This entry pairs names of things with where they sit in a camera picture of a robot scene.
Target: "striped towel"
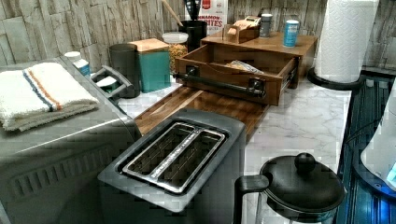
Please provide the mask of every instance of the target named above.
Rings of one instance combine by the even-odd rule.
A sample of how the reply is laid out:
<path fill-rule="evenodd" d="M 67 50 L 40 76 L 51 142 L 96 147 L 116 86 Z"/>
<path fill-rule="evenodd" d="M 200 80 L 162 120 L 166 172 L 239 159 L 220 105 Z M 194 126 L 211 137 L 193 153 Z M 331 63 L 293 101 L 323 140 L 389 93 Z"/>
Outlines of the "striped towel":
<path fill-rule="evenodd" d="M 92 110 L 98 101 L 58 63 L 0 73 L 0 122 L 6 131 Z"/>

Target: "black cup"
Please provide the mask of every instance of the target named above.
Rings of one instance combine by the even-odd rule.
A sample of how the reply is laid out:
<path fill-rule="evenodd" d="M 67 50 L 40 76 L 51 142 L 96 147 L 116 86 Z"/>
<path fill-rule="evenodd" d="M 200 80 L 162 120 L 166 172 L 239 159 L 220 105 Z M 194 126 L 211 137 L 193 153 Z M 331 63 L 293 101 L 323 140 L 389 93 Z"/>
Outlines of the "black cup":
<path fill-rule="evenodd" d="M 189 52 L 201 46 L 201 39 L 206 37 L 207 23 L 205 21 L 182 21 L 183 26 L 178 26 L 180 32 L 189 35 L 187 49 Z"/>
<path fill-rule="evenodd" d="M 111 67 L 125 76 L 134 85 L 134 97 L 140 94 L 140 74 L 137 72 L 136 45 L 116 44 L 110 46 Z"/>

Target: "paper towel roll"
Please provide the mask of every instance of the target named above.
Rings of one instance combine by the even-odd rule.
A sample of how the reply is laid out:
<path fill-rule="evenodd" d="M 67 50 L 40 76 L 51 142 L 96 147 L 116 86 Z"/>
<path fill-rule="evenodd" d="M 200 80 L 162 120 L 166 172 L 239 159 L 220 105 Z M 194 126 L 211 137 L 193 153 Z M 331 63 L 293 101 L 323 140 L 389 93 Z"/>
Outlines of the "paper towel roll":
<path fill-rule="evenodd" d="M 359 79 L 379 0 L 328 0 L 315 73 L 338 83 Z"/>

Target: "kitchen towel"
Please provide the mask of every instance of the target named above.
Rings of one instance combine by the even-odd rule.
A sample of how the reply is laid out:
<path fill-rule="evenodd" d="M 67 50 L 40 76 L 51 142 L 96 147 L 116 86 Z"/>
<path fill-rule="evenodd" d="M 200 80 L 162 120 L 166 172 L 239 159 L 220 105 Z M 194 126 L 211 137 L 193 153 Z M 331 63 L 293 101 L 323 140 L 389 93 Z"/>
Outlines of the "kitchen towel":
<path fill-rule="evenodd" d="M 379 0 L 328 0 L 315 73 L 339 82 L 357 81 Z"/>
<path fill-rule="evenodd" d="M 25 131 L 92 110 L 98 101 L 58 63 L 0 73 L 0 122 Z"/>

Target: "spice jar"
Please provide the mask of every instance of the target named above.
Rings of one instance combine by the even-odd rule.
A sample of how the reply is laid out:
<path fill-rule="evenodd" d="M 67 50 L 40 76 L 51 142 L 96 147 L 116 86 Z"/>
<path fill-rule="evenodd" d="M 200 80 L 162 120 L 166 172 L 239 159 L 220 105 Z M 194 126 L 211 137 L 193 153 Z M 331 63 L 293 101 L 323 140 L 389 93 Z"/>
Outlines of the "spice jar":
<path fill-rule="evenodd" d="M 188 34 L 181 32 L 170 32 L 163 34 L 163 41 L 169 44 L 169 68 L 172 75 L 176 72 L 175 58 L 183 57 L 187 54 L 188 38 Z"/>

